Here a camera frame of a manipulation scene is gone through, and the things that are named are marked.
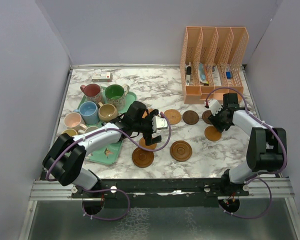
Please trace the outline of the green floral mug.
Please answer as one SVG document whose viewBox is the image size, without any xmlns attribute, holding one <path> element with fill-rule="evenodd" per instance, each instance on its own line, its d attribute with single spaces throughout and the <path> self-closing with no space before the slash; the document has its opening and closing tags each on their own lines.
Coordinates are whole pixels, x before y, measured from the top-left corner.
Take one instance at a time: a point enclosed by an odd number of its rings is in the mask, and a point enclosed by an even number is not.
<svg viewBox="0 0 300 240">
<path fill-rule="evenodd" d="M 123 108 L 126 104 L 126 96 L 129 90 L 130 86 L 127 84 L 112 84 L 105 89 L 104 94 L 109 104 L 117 108 Z"/>
</svg>

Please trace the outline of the light brown wooden coaster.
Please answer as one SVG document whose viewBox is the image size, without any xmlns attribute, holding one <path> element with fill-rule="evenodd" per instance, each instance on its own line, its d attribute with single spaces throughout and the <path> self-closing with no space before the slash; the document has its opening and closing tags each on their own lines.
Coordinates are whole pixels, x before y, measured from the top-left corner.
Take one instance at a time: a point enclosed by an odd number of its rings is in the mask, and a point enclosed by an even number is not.
<svg viewBox="0 0 300 240">
<path fill-rule="evenodd" d="M 205 128 L 204 135 L 208 140 L 212 142 L 216 142 L 222 137 L 222 134 L 212 125 Z"/>
</svg>

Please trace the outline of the black grey marker pen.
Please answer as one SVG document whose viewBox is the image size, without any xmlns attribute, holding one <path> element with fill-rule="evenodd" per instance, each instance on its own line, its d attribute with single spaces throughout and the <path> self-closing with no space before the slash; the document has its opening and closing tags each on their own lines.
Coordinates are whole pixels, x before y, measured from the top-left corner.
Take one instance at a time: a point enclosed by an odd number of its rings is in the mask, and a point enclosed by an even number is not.
<svg viewBox="0 0 300 240">
<path fill-rule="evenodd" d="M 192 67 L 189 64 L 185 68 L 185 83 L 187 86 L 189 86 L 191 82 L 191 73 L 192 73 Z"/>
</svg>

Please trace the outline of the white blue packet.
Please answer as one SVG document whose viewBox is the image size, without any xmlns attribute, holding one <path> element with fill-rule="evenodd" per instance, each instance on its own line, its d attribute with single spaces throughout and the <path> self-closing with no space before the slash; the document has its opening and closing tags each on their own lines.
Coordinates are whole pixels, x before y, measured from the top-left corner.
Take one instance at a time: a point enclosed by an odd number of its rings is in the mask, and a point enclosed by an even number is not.
<svg viewBox="0 0 300 240">
<path fill-rule="evenodd" d="M 198 76 L 199 76 L 199 81 L 202 85 L 204 86 L 209 85 L 205 74 L 204 64 L 201 62 L 198 65 Z"/>
</svg>

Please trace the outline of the grey mug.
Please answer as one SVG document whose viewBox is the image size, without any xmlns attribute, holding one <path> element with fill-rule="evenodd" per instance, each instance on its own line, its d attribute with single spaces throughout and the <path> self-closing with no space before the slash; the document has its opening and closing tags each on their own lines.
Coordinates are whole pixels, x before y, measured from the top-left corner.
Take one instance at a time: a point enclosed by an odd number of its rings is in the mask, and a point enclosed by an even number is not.
<svg viewBox="0 0 300 240">
<path fill-rule="evenodd" d="M 98 128 L 97 126 L 89 126 L 89 127 L 84 131 L 84 133 L 85 133 L 85 134 L 88 134 L 88 133 L 93 132 L 93 131 L 98 130 L 98 129 L 99 129 L 99 128 Z"/>
</svg>

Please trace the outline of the dark walnut coaster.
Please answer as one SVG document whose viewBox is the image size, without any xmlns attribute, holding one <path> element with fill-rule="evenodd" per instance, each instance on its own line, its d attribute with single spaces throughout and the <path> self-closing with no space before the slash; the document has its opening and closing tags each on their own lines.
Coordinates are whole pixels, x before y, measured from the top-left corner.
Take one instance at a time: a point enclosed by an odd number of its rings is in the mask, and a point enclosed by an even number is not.
<svg viewBox="0 0 300 240">
<path fill-rule="evenodd" d="M 199 121 L 199 115 L 193 110 L 187 110 L 183 113 L 182 119 L 188 125 L 195 125 Z"/>
<path fill-rule="evenodd" d="M 209 120 L 209 117 L 212 115 L 212 112 L 210 110 L 206 110 L 202 113 L 202 119 L 203 121 L 208 124 L 208 125 L 211 125 L 211 121 Z"/>
</svg>

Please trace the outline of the white printed packet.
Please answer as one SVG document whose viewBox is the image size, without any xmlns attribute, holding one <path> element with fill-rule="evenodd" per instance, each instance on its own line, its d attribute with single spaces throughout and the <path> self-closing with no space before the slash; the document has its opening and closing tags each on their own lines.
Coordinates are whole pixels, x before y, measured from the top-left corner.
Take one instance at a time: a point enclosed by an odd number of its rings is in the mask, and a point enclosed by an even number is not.
<svg viewBox="0 0 300 240">
<path fill-rule="evenodd" d="M 213 84 L 215 86 L 221 86 L 222 85 L 222 83 L 221 83 L 221 77 L 220 77 L 220 73 L 219 73 L 217 65 L 214 65 L 212 67 L 212 77 L 213 77 Z"/>
</svg>

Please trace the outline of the red floral mug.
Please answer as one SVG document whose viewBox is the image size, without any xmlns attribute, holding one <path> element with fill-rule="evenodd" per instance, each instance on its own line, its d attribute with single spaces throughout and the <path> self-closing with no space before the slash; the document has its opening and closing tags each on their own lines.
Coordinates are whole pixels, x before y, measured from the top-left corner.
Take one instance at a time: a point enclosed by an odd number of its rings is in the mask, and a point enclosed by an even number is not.
<svg viewBox="0 0 300 240">
<path fill-rule="evenodd" d="M 85 95 L 87 101 L 94 102 L 96 104 L 99 102 L 103 103 L 101 87 L 98 84 L 91 83 L 88 85 L 81 85 L 80 90 Z"/>
</svg>

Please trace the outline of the peach plastic file organizer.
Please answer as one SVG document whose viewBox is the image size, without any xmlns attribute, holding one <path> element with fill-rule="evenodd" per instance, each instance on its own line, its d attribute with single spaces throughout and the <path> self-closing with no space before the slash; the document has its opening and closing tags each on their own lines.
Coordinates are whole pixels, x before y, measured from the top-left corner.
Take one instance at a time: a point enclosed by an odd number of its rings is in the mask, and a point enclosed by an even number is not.
<svg viewBox="0 0 300 240">
<path fill-rule="evenodd" d="M 205 104 L 206 100 L 223 100 L 227 93 L 244 92 L 240 71 L 249 41 L 245 27 L 187 26 L 180 58 L 180 76 L 185 104 Z M 200 83 L 199 63 L 204 65 L 208 85 Z M 191 65 L 190 85 L 186 85 L 186 66 Z M 217 66 L 221 86 L 215 86 L 212 69 Z M 232 72 L 227 79 L 226 72 Z"/>
</svg>

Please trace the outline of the pink mug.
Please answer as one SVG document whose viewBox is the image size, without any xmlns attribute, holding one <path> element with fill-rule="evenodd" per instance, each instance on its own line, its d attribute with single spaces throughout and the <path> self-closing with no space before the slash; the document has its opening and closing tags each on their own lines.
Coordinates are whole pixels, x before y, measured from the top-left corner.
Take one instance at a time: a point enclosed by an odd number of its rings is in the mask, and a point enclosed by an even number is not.
<svg viewBox="0 0 300 240">
<path fill-rule="evenodd" d="M 64 125 L 68 129 L 74 129 L 76 131 L 86 130 L 88 127 L 85 125 L 85 122 L 82 116 L 77 112 L 71 112 L 67 114 L 64 118 Z"/>
</svg>

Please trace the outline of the brown ringed wooden coaster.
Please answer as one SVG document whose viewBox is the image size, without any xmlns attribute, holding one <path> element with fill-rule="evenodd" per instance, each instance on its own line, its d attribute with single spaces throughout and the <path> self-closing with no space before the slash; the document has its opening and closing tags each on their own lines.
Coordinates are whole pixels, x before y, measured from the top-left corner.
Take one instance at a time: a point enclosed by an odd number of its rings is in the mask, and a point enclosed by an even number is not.
<svg viewBox="0 0 300 240">
<path fill-rule="evenodd" d="M 147 168 L 154 161 L 154 153 L 137 147 L 132 153 L 132 161 L 139 168 Z"/>
</svg>

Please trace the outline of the green serving tray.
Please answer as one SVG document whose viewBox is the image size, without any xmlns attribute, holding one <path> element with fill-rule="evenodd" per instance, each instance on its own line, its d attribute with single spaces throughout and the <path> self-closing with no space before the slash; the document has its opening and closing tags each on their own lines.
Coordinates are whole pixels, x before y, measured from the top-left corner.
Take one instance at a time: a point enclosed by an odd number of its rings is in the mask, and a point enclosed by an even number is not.
<svg viewBox="0 0 300 240">
<path fill-rule="evenodd" d="M 129 91 L 125 97 L 125 107 L 121 111 L 119 111 L 119 114 L 127 112 L 129 106 L 137 100 L 137 96 L 132 91 Z M 99 148 L 92 153 L 90 153 L 86 159 L 91 162 L 95 162 L 98 164 L 103 165 L 112 165 L 116 162 L 121 147 L 122 147 L 123 141 L 118 141 L 116 143 L 108 144 L 103 148 Z"/>
</svg>

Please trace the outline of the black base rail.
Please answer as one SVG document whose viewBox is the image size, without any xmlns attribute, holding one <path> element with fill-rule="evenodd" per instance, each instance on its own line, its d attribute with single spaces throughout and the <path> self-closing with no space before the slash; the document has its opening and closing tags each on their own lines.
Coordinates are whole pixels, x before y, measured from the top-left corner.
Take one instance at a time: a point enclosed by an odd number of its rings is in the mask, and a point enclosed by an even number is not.
<svg viewBox="0 0 300 240">
<path fill-rule="evenodd" d="M 154 179 L 103 179 L 98 192 L 78 187 L 71 197 L 105 208 L 179 208 L 218 207 L 219 199 L 230 196 L 246 197 L 242 183 L 231 183 L 221 178 L 154 178 Z"/>
</svg>

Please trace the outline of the yellow mug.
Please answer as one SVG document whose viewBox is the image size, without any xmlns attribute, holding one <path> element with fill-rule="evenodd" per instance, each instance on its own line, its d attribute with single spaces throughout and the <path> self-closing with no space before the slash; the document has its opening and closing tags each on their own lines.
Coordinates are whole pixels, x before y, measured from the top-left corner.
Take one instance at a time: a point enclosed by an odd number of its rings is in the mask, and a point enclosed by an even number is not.
<svg viewBox="0 0 300 240">
<path fill-rule="evenodd" d="M 74 137 L 78 135 L 78 132 L 75 129 L 68 128 L 62 132 L 62 134 L 68 134 L 70 137 Z"/>
</svg>

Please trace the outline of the blue mug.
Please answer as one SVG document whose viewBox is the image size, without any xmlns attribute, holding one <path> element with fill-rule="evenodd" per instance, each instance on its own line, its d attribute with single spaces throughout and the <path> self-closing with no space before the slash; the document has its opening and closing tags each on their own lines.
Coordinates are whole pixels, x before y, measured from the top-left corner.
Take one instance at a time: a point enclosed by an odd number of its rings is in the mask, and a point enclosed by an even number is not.
<svg viewBox="0 0 300 240">
<path fill-rule="evenodd" d="M 81 115 L 87 125 L 96 125 L 100 121 L 98 111 L 98 106 L 92 101 L 86 101 L 74 110 L 75 113 Z"/>
</svg>

